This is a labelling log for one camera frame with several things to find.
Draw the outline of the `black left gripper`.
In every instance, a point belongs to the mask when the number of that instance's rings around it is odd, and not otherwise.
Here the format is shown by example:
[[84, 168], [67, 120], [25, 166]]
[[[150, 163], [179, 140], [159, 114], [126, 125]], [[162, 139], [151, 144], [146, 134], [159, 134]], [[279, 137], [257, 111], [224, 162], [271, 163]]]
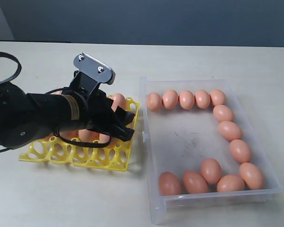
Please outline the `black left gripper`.
[[135, 114], [117, 106], [111, 109], [113, 101], [101, 90], [88, 95], [73, 91], [69, 87], [47, 93], [28, 93], [36, 113], [37, 137], [60, 134], [61, 131], [88, 129], [111, 135], [123, 142], [130, 141], [134, 129], [127, 128]]

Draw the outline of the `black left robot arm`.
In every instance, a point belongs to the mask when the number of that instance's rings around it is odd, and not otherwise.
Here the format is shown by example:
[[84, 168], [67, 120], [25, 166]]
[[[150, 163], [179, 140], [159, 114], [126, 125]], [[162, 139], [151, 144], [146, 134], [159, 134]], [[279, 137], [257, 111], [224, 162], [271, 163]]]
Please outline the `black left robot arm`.
[[62, 93], [25, 93], [11, 82], [0, 83], [0, 145], [18, 149], [50, 134], [87, 129], [129, 141], [127, 125], [135, 114], [117, 108], [101, 90], [63, 87]]

